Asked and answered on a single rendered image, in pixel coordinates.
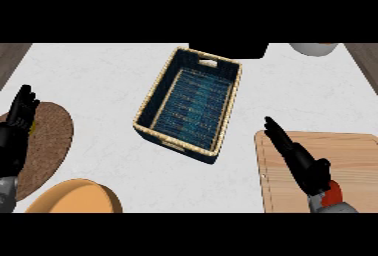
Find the pale wooden cutting board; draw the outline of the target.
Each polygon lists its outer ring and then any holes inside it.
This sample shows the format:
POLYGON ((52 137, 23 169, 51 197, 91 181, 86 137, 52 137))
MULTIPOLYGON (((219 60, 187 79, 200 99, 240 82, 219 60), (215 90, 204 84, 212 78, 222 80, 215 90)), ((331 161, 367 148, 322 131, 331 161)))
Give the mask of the pale wooden cutting board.
MULTIPOLYGON (((371 134, 290 132, 316 159, 331 162, 345 201, 361 213, 378 213, 378 137, 371 134)), ((308 196, 263 131, 254 136, 266 213, 306 213, 308 196)))

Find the pale grey round bowl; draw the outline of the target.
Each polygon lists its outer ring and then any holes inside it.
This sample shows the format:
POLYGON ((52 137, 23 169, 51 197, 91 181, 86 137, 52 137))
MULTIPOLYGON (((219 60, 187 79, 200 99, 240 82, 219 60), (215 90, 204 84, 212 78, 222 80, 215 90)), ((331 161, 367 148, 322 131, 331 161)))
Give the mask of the pale grey round bowl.
POLYGON ((327 56, 337 48, 337 43, 291 43, 293 49, 306 56, 327 56))

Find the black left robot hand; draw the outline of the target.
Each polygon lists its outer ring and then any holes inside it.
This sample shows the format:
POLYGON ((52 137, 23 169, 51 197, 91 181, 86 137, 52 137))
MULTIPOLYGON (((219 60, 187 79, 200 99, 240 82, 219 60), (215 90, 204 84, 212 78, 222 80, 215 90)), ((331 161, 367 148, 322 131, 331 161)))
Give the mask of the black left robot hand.
POLYGON ((24 85, 12 102, 6 121, 0 122, 0 177, 17 176, 24 168, 39 104, 31 86, 24 85))

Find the orange round bowl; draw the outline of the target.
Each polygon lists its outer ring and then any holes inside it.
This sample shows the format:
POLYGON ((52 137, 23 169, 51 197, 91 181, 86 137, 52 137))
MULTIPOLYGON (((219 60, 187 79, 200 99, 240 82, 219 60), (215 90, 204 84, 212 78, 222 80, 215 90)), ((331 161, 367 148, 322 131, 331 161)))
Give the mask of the orange round bowl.
POLYGON ((122 213, 113 190, 89 179, 71 179, 55 185, 36 199, 27 213, 122 213))

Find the red bell pepper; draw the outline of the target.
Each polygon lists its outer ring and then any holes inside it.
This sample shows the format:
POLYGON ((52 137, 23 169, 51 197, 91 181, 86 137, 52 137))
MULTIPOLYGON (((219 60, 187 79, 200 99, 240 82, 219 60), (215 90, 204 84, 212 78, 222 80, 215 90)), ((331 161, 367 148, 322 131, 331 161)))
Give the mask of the red bell pepper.
POLYGON ((330 207, 331 205, 340 204, 343 202, 343 191, 340 184, 331 180, 330 189, 322 194, 321 205, 330 207))

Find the dark blue wicker basket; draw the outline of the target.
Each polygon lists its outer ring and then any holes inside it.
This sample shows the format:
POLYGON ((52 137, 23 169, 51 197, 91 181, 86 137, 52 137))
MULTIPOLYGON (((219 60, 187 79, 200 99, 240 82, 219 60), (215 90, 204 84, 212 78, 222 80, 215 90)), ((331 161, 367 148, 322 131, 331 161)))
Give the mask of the dark blue wicker basket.
POLYGON ((232 59, 176 48, 133 119, 145 140, 207 164, 219 157, 241 74, 232 59))

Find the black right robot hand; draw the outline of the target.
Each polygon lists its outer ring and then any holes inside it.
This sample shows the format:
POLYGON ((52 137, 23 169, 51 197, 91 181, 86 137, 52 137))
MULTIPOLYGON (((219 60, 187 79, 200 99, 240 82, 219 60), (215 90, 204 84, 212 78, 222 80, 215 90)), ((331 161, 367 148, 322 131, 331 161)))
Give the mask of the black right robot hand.
POLYGON ((265 117, 265 134, 284 158, 291 175, 303 192, 315 196, 331 189, 331 162, 315 159, 308 149, 294 142, 277 121, 265 117))

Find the brown round woven placemat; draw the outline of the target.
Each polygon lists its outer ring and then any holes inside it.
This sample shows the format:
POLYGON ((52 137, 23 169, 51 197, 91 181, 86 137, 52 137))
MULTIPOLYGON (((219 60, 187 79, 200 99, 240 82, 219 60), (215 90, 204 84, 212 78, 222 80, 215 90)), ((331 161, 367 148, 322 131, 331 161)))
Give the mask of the brown round woven placemat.
POLYGON ((24 168, 18 178, 17 202, 24 200, 52 178, 65 160, 73 138, 74 121, 65 108, 42 102, 36 111, 36 131, 29 138, 24 168))

